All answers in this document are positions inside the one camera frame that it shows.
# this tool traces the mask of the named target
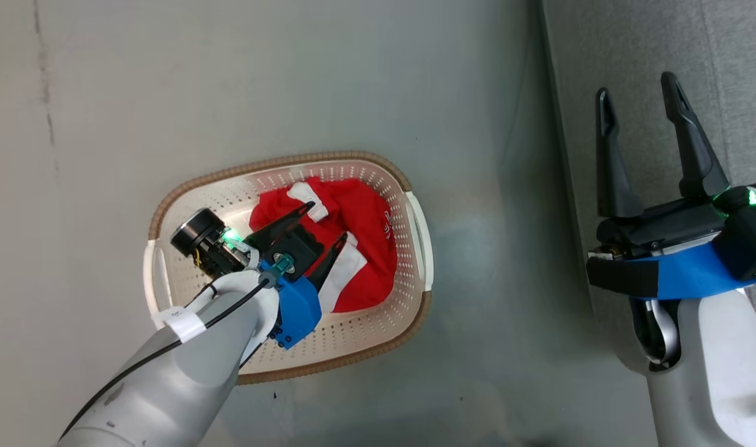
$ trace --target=beige plastic basket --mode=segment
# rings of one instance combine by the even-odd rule
[[[200,207],[210,207],[241,235],[259,195],[316,176],[322,181],[358,178],[392,209],[397,246],[395,286],[384,303],[347,314],[324,314],[315,331],[290,350],[264,343],[240,371],[238,384],[257,384],[320,373],[386,353],[405,343],[430,308],[433,252],[425,215],[406,176],[385,158],[361,151],[287,156],[225,169],[183,183],[157,207],[143,254],[143,288],[152,315],[185,305],[208,282],[169,235]]]

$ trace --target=gray sofa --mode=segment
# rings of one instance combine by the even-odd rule
[[[676,135],[659,76],[673,71],[732,184],[756,181],[756,0],[544,0],[564,162],[584,255],[598,243],[594,94],[607,87],[620,144],[645,206],[679,197]],[[626,300],[591,287],[593,311],[621,361],[648,373]],[[756,287],[749,292],[756,308]]]

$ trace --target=concrete floor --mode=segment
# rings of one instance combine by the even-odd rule
[[[656,445],[580,282],[547,89],[534,2],[0,0],[0,445],[57,439],[153,331],[172,187],[352,147],[426,211],[426,325],[236,388],[203,445]]]

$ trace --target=white basket handle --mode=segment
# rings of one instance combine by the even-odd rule
[[[149,240],[146,243],[146,249],[143,250],[143,293],[146,295],[146,305],[149,308],[149,314],[154,317],[160,312],[160,308],[157,306],[157,297],[155,295],[155,280],[154,280],[154,268],[155,268],[155,251],[162,261],[160,263],[161,279],[165,282],[166,291],[168,288],[168,273],[165,270],[166,258],[163,255],[163,250],[155,247],[155,240]],[[152,318],[152,322],[155,323],[157,329],[163,328],[165,324],[161,320]]]
[[[430,243],[430,231],[428,231],[427,220],[425,220],[425,213],[420,206],[420,201],[414,196],[414,192],[406,192],[408,197],[408,203],[412,206],[414,212],[414,219],[412,224],[415,226],[415,232],[412,232],[412,238],[416,243],[420,240],[421,249],[415,250],[417,255],[417,263],[420,264],[420,271],[425,275],[425,291],[429,292],[433,286],[433,246]]]

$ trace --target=basket rim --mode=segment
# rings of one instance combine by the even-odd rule
[[[168,209],[186,192],[191,189],[196,189],[206,184],[211,184],[216,181],[227,180],[228,178],[234,178],[234,176],[241,176],[245,174],[255,173],[268,169],[283,168],[290,165],[300,165],[304,163],[313,163],[318,161],[341,161],[341,160],[359,160],[368,161],[372,164],[378,165],[400,184],[401,190],[409,192],[412,190],[412,184],[406,178],[405,174],[392,162],[375,153],[366,152],[363,150],[341,150],[341,151],[328,151],[318,153],[306,153],[306,155],[291,155],[280,156],[279,158],[271,158],[265,161],[255,161],[253,163],[247,163],[239,165],[233,168],[223,169],[214,173],[210,173],[197,178],[188,180],[180,186],[175,187],[171,192],[166,195],[160,204],[157,205],[155,214],[152,215],[151,223],[149,223],[149,240],[157,240],[160,238],[160,227],[163,225],[163,219],[165,218]],[[427,315],[430,312],[430,301],[433,294],[430,291],[425,291],[421,294],[420,308],[417,310],[414,320],[409,326],[402,331],[395,338],[380,343],[379,345],[366,348],[361,351],[357,351],[352,354],[345,354],[333,359],[322,360],[321,362],[310,363],[308,365],[302,365],[293,368],[284,368],[275,371],[256,372],[250,374],[239,374],[237,377],[237,385],[247,384],[262,384],[262,382],[274,382],[276,380],[292,379],[295,377],[308,376],[308,374],[322,373],[322,371],[329,371],[335,368],[340,368],[351,363],[359,362],[364,359],[378,356],[379,354],[388,353],[392,349],[398,348],[403,345],[414,334],[420,331],[421,326],[425,322]]]

